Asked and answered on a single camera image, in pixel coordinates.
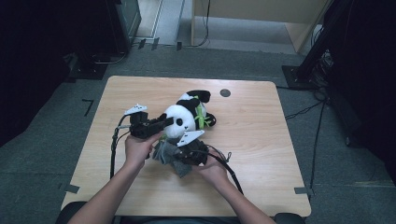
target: person's hand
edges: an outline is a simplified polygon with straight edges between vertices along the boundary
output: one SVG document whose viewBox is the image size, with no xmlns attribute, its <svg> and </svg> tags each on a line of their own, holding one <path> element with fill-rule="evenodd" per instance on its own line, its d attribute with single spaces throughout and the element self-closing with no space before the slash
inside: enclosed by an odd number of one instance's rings
<svg viewBox="0 0 396 224">
<path fill-rule="evenodd" d="M 220 157 L 220 154 L 212 148 L 209 149 L 209 153 Z M 200 174 L 204 180 L 213 187 L 218 187 L 220 184 L 230 181 L 227 176 L 227 170 L 224 166 L 211 156 L 207 156 L 205 165 L 192 166 L 192 170 Z"/>
<path fill-rule="evenodd" d="M 125 165 L 132 165 L 139 169 L 145 164 L 147 155 L 152 150 L 152 144 L 154 144 L 161 136 L 163 132 L 152 135 L 147 139 L 135 138 L 131 135 L 125 140 Z"/>
</svg>

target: person's left hand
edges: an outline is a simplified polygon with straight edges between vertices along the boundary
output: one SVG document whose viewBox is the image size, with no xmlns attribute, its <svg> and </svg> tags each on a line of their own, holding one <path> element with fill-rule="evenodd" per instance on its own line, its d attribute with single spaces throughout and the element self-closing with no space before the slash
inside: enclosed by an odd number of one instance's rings
<svg viewBox="0 0 396 224">
<path fill-rule="evenodd" d="M 161 136 L 163 132 L 152 135 L 147 139 L 135 138 L 131 135 L 125 140 L 125 165 L 136 166 L 141 169 L 145 164 L 147 155 L 152 150 L 152 144 L 154 144 Z"/>
</svg>

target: wooden table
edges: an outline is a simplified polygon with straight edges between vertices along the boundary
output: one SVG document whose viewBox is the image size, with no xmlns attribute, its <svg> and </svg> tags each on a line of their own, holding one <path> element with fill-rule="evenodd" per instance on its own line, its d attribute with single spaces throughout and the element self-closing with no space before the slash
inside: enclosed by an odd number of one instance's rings
<svg viewBox="0 0 396 224">
<path fill-rule="evenodd" d="M 223 89 L 231 95 L 222 97 Z M 304 182 L 274 83 L 166 77 L 108 80 L 70 183 L 80 189 L 77 194 L 66 192 L 62 207 L 88 201 L 108 181 L 111 136 L 125 110 L 146 105 L 148 118 L 154 119 L 191 90 L 211 91 L 205 106 L 216 116 L 217 124 L 205 128 L 200 140 L 224 154 L 233 153 L 229 164 L 246 197 L 269 216 L 281 212 L 309 216 L 307 195 L 294 191 Z M 116 172 L 124 159 L 121 139 Z M 200 176 L 190 173 L 179 178 L 170 165 L 147 160 L 117 215 L 227 217 L 235 213 Z"/>
<path fill-rule="evenodd" d="M 208 1 L 193 0 L 192 45 L 194 45 L 195 16 L 206 17 Z M 332 0 L 216 0 L 210 3 L 209 17 L 285 22 L 291 43 L 295 51 L 300 52 L 331 2 Z"/>
</svg>

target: panda plush toy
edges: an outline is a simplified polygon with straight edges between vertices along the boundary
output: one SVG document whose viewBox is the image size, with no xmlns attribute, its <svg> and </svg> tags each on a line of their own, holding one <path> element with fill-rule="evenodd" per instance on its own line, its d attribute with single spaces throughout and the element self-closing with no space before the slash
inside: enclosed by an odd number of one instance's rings
<svg viewBox="0 0 396 224">
<path fill-rule="evenodd" d="M 164 111 L 167 118 L 173 118 L 174 123 L 163 129 L 163 138 L 155 146 L 152 158 L 162 164 L 171 164 L 180 177 L 190 172 L 191 165 L 175 157 L 179 152 L 177 142 L 185 132 L 199 131 L 205 126 L 216 124 L 215 116 L 208 113 L 204 105 L 209 100 L 210 91 L 188 91 L 181 95 L 175 105 L 170 105 Z"/>
</svg>

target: panda head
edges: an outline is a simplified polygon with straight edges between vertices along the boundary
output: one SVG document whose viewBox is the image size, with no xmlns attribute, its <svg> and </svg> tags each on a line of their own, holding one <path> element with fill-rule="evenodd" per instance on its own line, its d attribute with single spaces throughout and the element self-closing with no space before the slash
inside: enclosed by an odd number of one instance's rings
<svg viewBox="0 0 396 224">
<path fill-rule="evenodd" d="M 184 132 L 195 131 L 195 120 L 194 116 L 183 105 L 171 105 L 164 113 L 167 118 L 173 118 L 174 123 L 163 129 L 164 133 L 168 138 L 179 138 Z"/>
</svg>

